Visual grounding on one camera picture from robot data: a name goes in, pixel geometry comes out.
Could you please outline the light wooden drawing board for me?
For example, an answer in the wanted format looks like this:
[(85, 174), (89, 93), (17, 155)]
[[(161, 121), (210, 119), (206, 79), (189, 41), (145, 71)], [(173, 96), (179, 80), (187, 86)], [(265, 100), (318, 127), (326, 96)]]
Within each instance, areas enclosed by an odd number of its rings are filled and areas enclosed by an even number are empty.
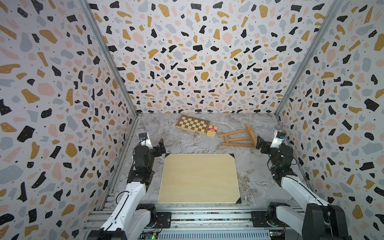
[(159, 204), (240, 204), (233, 154), (168, 154)]

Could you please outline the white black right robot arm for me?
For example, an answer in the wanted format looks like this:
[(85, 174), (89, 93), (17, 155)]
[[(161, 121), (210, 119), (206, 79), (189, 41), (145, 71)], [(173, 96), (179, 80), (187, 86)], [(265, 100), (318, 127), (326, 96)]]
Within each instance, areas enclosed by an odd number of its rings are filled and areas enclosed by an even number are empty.
[(276, 227), (287, 224), (304, 240), (347, 240), (347, 220), (343, 209), (331, 205), (315, 194), (291, 168), (293, 149), (284, 143), (285, 133), (276, 131), (273, 141), (257, 137), (256, 148), (269, 157), (267, 166), (273, 180), (287, 191), (303, 209), (299, 213), (288, 204), (271, 202), (267, 223)]

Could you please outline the small wooden easel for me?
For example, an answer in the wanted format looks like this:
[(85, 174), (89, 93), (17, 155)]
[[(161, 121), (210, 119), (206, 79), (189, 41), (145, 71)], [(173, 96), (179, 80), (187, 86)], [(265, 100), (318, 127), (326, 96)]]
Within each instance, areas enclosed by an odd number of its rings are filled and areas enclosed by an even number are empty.
[(253, 127), (247, 125), (245, 129), (219, 135), (224, 139), (222, 146), (255, 148), (258, 140), (253, 132)]

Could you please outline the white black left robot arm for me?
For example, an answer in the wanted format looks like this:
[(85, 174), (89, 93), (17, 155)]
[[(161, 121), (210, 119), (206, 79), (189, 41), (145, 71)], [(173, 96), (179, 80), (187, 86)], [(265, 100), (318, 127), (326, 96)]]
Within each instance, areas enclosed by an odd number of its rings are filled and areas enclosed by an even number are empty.
[(88, 240), (137, 240), (140, 236), (158, 234), (163, 224), (154, 204), (142, 204), (154, 176), (155, 158), (166, 153), (164, 140), (157, 146), (147, 134), (139, 135), (139, 143), (133, 150), (133, 164), (127, 178), (126, 189), (117, 197), (117, 205), (99, 230), (92, 230)]

